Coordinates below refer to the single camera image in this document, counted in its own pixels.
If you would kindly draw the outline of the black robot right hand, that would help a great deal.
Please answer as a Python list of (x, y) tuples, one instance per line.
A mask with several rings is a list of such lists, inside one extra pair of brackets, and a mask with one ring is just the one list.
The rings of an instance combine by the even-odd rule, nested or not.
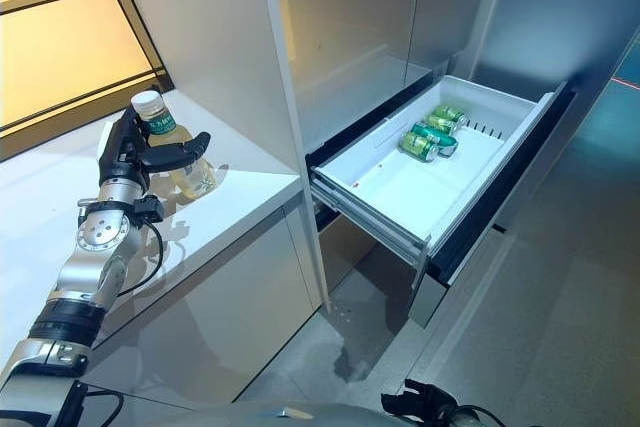
[(447, 426), (459, 404), (455, 398), (435, 386), (413, 379), (404, 380), (404, 390), (397, 395), (381, 394), (383, 410), (397, 417), (416, 417), (425, 426)]

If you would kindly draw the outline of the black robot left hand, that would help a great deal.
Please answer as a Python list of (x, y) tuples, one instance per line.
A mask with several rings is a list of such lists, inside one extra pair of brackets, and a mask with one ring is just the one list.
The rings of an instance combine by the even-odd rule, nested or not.
[(98, 159), (99, 185), (113, 179), (134, 182), (147, 191), (150, 175), (187, 167), (205, 153), (211, 135), (199, 133), (192, 140), (151, 146), (150, 132), (132, 106), (113, 124)]

